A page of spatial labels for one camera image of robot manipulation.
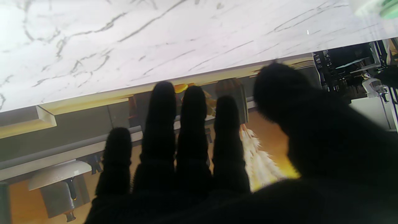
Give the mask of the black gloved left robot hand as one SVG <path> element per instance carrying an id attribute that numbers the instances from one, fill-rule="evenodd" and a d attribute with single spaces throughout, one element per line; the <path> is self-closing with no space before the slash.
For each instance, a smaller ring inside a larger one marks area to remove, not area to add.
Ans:
<path id="1" fill-rule="evenodd" d="M 398 89 L 398 67 L 388 66 L 379 74 L 375 75 L 384 85 Z"/>

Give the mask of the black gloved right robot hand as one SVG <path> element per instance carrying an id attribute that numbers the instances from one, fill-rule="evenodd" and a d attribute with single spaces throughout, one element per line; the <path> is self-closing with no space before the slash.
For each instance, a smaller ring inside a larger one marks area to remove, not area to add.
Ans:
<path id="1" fill-rule="evenodd" d="M 288 136 L 287 157 L 299 178 L 251 193 L 231 96 L 217 100 L 211 172 L 202 88 L 185 91 L 175 139 L 174 86 L 159 82 L 151 92 L 134 178 L 131 135 L 114 128 L 85 223 L 397 223 L 397 137 L 280 63 L 260 70 L 253 99 L 257 111 Z"/>

